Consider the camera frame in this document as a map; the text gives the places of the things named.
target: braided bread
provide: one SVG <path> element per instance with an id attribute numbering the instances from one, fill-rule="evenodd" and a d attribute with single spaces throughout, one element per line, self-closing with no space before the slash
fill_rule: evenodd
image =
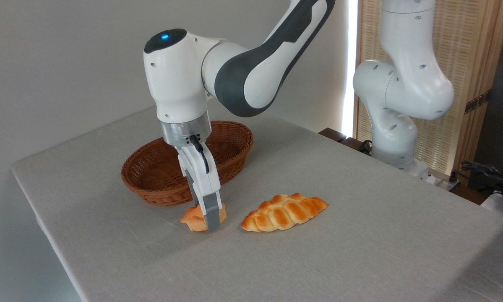
<path id="1" fill-rule="evenodd" d="M 219 223 L 227 218 L 227 212 L 225 211 L 225 204 L 221 204 L 221 209 L 219 210 Z M 197 207 L 190 207 L 186 210 L 184 216 L 180 219 L 180 222 L 187 224 L 190 231 L 206 231 L 207 224 L 205 222 L 205 216 L 201 212 L 201 205 Z"/>
<path id="2" fill-rule="evenodd" d="M 303 224 L 317 216 L 328 207 L 319 197 L 305 197 L 300 193 L 275 195 L 265 201 L 242 221 L 242 228 L 253 232 L 271 232 L 276 229 L 288 229 L 296 224 Z"/>

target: brown wicker basket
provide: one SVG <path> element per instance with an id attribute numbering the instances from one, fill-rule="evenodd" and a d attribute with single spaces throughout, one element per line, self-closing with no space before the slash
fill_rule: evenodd
<path id="1" fill-rule="evenodd" d="M 212 134 L 206 144 L 212 152 L 224 184 L 233 179 L 246 161 L 253 134 L 238 122 L 212 121 Z M 125 185 L 143 200 L 159 206 L 171 206 L 192 200 L 188 182 L 180 170 L 177 151 L 156 139 L 134 152 L 121 169 Z"/>

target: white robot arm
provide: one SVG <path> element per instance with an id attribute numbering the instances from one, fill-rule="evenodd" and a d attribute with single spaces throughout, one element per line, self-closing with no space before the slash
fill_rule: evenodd
<path id="1" fill-rule="evenodd" d="M 265 111 L 333 5 L 334 0 L 290 0 L 268 38 L 250 50 L 184 29 L 163 31 L 146 43 L 144 67 L 163 137 L 178 151 L 208 231 L 219 227 L 221 199 L 214 159 L 205 145 L 211 133 L 207 98 L 215 96 L 241 117 Z"/>
<path id="2" fill-rule="evenodd" d="M 372 157 L 423 180 L 428 167 L 414 158 L 417 128 L 408 115 L 438 119 L 454 99 L 432 47 L 434 6 L 435 0 L 383 0 L 380 42 L 393 62 L 367 60 L 354 75 L 373 128 Z"/>

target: bread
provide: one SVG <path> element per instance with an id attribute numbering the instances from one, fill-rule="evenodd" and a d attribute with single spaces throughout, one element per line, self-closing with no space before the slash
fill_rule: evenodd
<path id="1" fill-rule="evenodd" d="M 223 222 L 227 218 L 227 213 L 225 211 L 225 204 L 221 204 L 221 209 L 219 210 L 219 223 Z M 206 231 L 207 224 L 205 222 L 205 216 L 201 213 L 201 205 L 197 207 L 190 207 L 186 210 L 184 216 L 180 219 L 180 222 L 187 224 L 190 231 Z"/>
<path id="2" fill-rule="evenodd" d="M 275 195 L 265 201 L 242 221 L 242 228 L 253 232 L 271 232 L 276 229 L 288 229 L 296 224 L 303 224 L 317 216 L 328 207 L 319 197 L 305 197 L 300 193 Z"/>

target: gray tablecloth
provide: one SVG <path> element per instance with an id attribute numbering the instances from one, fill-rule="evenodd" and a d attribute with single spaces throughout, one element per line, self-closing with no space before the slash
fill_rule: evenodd
<path id="1" fill-rule="evenodd" d="M 255 136 L 222 186 L 214 233 L 179 222 L 120 179 L 127 157 L 161 136 L 155 109 L 16 163 L 39 224 L 86 301 L 503 301 L 503 217 L 264 113 L 231 115 Z M 242 219 L 276 194 L 330 206 L 286 231 Z"/>

